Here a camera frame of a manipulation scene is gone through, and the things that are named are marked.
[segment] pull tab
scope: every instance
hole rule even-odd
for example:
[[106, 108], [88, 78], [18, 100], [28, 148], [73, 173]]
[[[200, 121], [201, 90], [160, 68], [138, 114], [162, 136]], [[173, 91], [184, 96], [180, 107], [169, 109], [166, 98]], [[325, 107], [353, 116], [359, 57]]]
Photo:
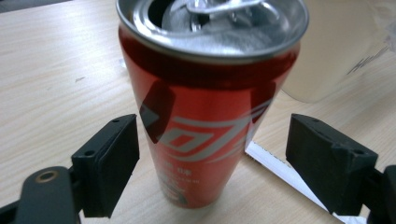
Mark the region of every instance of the pull tab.
[[254, 7], [264, 0], [230, 0], [225, 3], [216, 4], [216, 0], [194, 0], [186, 7], [190, 13], [209, 15], [221, 12], [236, 11], [246, 7]]

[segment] wooden table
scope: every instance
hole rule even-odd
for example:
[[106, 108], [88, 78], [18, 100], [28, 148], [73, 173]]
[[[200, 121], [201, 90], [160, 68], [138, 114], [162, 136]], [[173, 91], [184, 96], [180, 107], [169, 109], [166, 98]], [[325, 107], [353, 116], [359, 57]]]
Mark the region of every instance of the wooden table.
[[[114, 1], [81, 0], [0, 14], [0, 206], [31, 173], [70, 156], [115, 117], [138, 113], [121, 65]], [[396, 163], [396, 57], [316, 104], [281, 92], [254, 140], [285, 159], [291, 113], [322, 119]], [[246, 156], [219, 200], [197, 210], [162, 196], [141, 120], [141, 159], [113, 218], [83, 223], [338, 223]]]

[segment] white paper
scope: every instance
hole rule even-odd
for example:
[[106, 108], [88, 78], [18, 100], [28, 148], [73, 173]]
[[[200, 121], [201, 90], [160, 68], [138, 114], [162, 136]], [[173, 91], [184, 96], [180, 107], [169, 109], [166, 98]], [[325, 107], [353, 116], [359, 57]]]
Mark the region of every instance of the white paper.
[[[301, 179], [300, 175], [292, 168], [289, 167], [285, 162], [278, 159], [270, 152], [265, 150], [263, 147], [260, 147], [254, 142], [251, 142], [247, 147], [246, 153], [252, 157], [254, 160], [261, 163], [275, 175], [279, 176], [286, 183], [300, 191], [305, 197], [309, 198], [312, 202], [316, 203], [324, 210], [327, 211], [326, 207], [323, 203], [318, 199], [318, 197], [312, 192], [312, 190], [305, 184], [305, 182]], [[364, 217], [344, 217], [337, 216], [333, 214], [335, 217], [340, 219], [342, 222], [346, 224], [365, 224], [367, 223], [366, 218]]]

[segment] soda can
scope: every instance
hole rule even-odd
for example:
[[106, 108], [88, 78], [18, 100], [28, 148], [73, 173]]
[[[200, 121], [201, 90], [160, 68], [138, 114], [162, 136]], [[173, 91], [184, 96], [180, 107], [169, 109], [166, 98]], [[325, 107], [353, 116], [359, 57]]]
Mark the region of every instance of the soda can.
[[221, 194], [297, 59], [302, 0], [118, 0], [119, 38], [161, 189]]

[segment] red can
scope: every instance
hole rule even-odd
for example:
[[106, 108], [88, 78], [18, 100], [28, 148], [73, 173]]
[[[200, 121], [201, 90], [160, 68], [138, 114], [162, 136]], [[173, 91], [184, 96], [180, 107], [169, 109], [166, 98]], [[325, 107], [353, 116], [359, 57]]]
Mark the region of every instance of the red can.
[[297, 59], [306, 8], [299, 0], [117, 6], [120, 44], [163, 193], [179, 206], [209, 205]]

